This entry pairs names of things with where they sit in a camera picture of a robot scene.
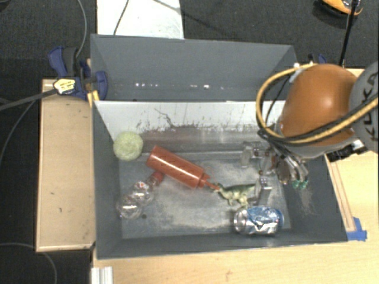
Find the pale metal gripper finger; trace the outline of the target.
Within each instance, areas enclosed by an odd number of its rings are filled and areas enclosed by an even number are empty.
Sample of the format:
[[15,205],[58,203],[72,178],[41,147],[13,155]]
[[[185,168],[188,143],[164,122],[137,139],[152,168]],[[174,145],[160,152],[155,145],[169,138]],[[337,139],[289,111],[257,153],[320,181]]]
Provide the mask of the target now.
[[248,167],[251,160],[260,158],[262,158],[262,143],[260,141],[244,141],[242,143],[242,167]]
[[272,191],[272,186],[268,182],[266,176],[261,176],[259,178],[259,190],[256,200],[257,206],[266,205],[268,203],[269,196]]

